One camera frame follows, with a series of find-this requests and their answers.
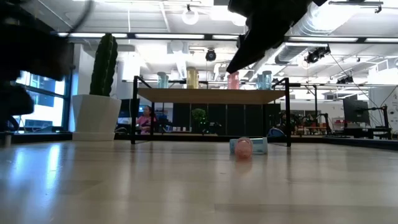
potted plant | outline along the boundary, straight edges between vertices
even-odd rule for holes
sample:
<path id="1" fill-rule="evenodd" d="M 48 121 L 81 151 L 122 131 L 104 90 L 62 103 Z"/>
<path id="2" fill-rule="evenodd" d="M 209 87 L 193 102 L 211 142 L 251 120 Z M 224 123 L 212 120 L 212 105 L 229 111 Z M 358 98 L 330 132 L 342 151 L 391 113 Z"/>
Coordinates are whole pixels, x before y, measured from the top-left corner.
<path id="1" fill-rule="evenodd" d="M 206 111 L 199 108 L 192 110 L 192 119 L 194 120 L 194 123 L 192 124 L 192 131 L 194 133 L 202 134 L 202 127 L 206 123 Z"/>
<path id="2" fill-rule="evenodd" d="M 112 34 L 105 34 L 95 54 L 90 94 L 72 97 L 74 141 L 113 141 L 121 106 L 121 100 L 109 96 L 117 56 L 116 39 Z"/>

camera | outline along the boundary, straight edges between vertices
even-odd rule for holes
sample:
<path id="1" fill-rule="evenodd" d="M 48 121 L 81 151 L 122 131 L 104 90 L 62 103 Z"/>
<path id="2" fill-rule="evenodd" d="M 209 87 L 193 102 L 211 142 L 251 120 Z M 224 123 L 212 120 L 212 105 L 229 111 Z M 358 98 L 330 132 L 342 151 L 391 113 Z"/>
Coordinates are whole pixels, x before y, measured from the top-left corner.
<path id="1" fill-rule="evenodd" d="M 206 53 L 206 61 L 212 62 L 212 61 L 216 60 L 216 58 L 217 58 L 217 54 L 214 51 L 214 49 L 208 49 L 207 53 Z"/>
<path id="2" fill-rule="evenodd" d="M 309 52 L 305 57 L 305 61 L 307 63 L 317 63 L 320 59 L 324 58 L 326 54 L 330 54 L 330 48 L 327 47 L 319 47 L 315 49 L 313 52 Z"/>

glass jar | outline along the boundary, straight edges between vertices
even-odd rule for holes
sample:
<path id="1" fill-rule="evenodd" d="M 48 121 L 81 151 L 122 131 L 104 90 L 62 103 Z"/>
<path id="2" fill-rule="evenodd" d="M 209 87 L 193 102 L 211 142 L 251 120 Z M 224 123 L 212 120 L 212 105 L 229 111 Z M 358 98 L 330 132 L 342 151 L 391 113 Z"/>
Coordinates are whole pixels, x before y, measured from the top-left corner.
<path id="1" fill-rule="evenodd" d="M 239 89 L 239 72 L 234 72 L 227 76 L 228 78 L 228 89 L 238 90 Z"/>
<path id="2" fill-rule="evenodd" d="M 199 88 L 199 76 L 196 68 L 194 67 L 187 68 L 187 88 Z"/>
<path id="3" fill-rule="evenodd" d="M 258 90 L 270 90 L 272 84 L 271 75 L 271 71 L 264 71 L 262 74 L 257 74 L 256 88 Z"/>
<path id="4" fill-rule="evenodd" d="M 169 76 L 165 72 L 157 73 L 157 87 L 158 88 L 168 88 L 169 87 Z"/>

shelf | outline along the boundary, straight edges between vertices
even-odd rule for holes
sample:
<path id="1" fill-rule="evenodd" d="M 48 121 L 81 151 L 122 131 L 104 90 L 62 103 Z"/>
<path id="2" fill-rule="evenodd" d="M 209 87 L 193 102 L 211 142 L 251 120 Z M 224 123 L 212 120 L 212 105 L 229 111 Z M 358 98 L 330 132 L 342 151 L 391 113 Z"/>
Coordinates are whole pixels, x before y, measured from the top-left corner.
<path id="1" fill-rule="evenodd" d="M 155 103 L 263 105 L 285 96 L 285 91 L 139 88 L 138 95 Z"/>

pink shirt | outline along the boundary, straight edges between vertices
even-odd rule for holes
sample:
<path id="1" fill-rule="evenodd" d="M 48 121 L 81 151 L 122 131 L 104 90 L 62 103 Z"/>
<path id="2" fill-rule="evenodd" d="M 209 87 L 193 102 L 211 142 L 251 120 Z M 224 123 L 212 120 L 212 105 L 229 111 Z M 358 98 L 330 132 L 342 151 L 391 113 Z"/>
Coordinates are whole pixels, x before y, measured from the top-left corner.
<path id="1" fill-rule="evenodd" d="M 150 116 L 149 117 L 145 117 L 145 116 L 141 116 L 137 119 L 136 123 L 140 126 L 140 127 L 150 127 Z M 141 134 L 149 134 L 150 129 L 148 130 L 141 130 Z"/>

